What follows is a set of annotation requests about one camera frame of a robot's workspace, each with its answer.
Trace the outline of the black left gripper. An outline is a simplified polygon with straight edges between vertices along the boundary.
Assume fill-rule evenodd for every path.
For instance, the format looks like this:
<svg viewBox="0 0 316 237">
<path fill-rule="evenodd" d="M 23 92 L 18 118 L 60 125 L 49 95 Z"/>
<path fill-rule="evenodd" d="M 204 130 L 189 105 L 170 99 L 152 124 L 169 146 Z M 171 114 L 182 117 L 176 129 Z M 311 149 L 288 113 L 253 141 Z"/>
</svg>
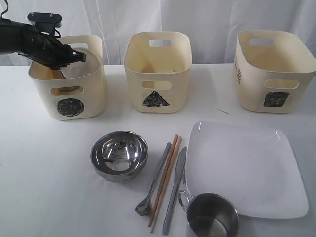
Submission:
<svg viewBox="0 0 316 237">
<path fill-rule="evenodd" d="M 55 37 L 40 33 L 34 26 L 25 24 L 21 28 L 19 55 L 41 65 L 58 70 L 73 62 L 86 62 L 86 54 L 62 44 Z"/>
</svg>

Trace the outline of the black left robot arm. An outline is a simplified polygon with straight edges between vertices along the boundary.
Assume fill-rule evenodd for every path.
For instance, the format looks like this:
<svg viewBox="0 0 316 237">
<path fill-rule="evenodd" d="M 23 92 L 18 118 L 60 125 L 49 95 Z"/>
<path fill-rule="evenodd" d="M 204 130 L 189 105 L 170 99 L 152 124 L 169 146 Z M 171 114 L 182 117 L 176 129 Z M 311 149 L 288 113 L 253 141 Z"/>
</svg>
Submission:
<svg viewBox="0 0 316 237">
<path fill-rule="evenodd" d="M 85 62 L 86 54 L 62 44 L 56 37 L 41 33 L 34 25 L 2 19 L 1 55 L 17 53 L 53 70 Z"/>
</svg>

